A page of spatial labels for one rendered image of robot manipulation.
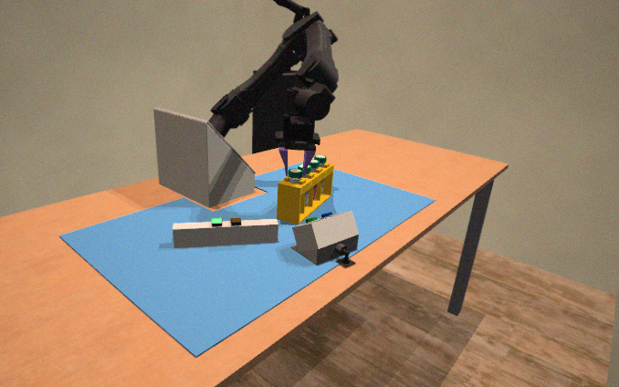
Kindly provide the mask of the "blue flat mat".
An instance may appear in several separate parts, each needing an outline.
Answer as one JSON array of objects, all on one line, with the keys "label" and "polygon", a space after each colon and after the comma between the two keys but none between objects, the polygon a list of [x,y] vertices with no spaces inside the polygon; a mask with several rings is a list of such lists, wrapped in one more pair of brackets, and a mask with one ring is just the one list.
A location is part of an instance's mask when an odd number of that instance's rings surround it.
[{"label": "blue flat mat", "polygon": [[[129,301],[196,358],[340,265],[292,249],[277,219],[285,167],[255,176],[266,193],[211,211],[186,198],[60,235]],[[362,251],[435,199],[333,170],[331,197],[306,219],[352,211]],[[174,248],[173,224],[277,219],[278,242]],[[299,225],[306,223],[304,219]]]}]

